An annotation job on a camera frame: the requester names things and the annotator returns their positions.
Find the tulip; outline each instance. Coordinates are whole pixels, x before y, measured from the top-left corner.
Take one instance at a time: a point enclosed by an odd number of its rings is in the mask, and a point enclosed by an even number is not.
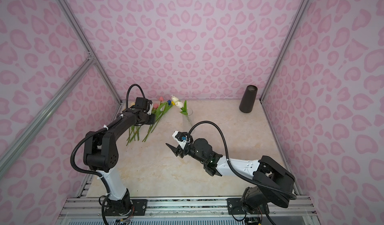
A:
[[[182,107],[184,107],[184,104],[183,104],[181,101],[177,101],[177,102],[175,102],[175,105],[176,105],[178,108],[182,108]]]
[[[180,99],[176,98],[175,96],[172,96],[172,101],[176,103],[177,101],[180,101]]]

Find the dark cylindrical vase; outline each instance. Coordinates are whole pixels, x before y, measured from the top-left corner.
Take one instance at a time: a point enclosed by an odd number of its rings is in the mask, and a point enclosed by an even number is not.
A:
[[[253,104],[255,103],[257,95],[257,87],[254,85],[248,85],[245,89],[243,98],[241,99],[241,103],[239,109],[243,113],[250,113],[253,109]]]

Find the wall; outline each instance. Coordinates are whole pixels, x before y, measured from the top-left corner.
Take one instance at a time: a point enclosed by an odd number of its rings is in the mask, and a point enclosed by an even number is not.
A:
[[[85,58],[54,0],[0,0],[0,158]]]
[[[54,224],[66,198],[83,179],[70,165],[75,144],[88,131],[108,124],[117,108],[92,67],[26,151],[0,180],[1,224]],[[76,163],[84,168],[83,149]]]
[[[239,98],[249,84],[261,95],[300,3],[68,1],[121,98],[133,83],[149,98]]]
[[[314,0],[266,100],[321,224],[384,223],[384,0]]]

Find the heart pattern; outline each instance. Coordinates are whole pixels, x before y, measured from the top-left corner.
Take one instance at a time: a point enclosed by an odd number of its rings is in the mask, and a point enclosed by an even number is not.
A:
[[[74,109],[77,103],[81,109]],[[108,124],[117,106],[91,67],[0,180],[0,223],[55,223],[66,198],[75,195],[83,179],[69,164],[74,145],[88,131]],[[86,169],[82,154],[80,149],[76,163]]]
[[[384,223],[384,0],[314,0],[265,102],[321,224]]]
[[[0,0],[0,158],[87,54],[55,0]]]
[[[133,83],[149,98],[241,98],[249,84],[260,97],[300,2],[69,1],[122,99]]]

